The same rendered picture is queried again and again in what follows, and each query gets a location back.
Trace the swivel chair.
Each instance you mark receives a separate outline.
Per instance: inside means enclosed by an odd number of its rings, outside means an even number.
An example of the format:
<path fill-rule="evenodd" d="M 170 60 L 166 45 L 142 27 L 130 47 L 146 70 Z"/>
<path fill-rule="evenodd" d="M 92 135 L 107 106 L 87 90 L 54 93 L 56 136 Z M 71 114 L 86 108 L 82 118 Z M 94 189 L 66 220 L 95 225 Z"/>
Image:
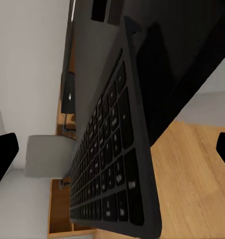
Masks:
<path fill-rule="evenodd" d="M 27 140 L 24 177 L 27 179 L 59 179 L 59 190 L 70 183 L 62 179 L 70 177 L 70 161 L 76 139 L 66 135 L 69 129 L 62 126 L 63 135 L 31 135 Z"/>

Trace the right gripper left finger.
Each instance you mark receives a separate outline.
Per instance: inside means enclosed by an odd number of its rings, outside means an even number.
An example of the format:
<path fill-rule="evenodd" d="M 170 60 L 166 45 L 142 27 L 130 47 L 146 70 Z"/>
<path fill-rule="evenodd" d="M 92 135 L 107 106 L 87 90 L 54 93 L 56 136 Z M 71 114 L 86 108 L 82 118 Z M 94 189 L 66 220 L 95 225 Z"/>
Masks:
<path fill-rule="evenodd" d="M 18 152 L 19 146 L 14 132 L 0 136 L 0 181 Z"/>

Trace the monitor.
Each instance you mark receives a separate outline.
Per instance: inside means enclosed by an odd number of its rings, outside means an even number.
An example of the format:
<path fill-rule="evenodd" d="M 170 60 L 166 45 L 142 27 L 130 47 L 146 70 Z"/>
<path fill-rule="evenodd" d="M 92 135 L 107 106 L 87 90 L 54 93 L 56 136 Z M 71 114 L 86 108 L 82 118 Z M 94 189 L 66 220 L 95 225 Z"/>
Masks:
<path fill-rule="evenodd" d="M 91 20 L 104 22 L 107 0 L 93 0 Z"/>

